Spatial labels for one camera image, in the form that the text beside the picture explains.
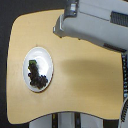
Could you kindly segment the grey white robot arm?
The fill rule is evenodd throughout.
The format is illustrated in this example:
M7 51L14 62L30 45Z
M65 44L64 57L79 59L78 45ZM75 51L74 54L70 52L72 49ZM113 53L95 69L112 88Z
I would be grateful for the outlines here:
M128 52L128 0L66 0L53 33Z

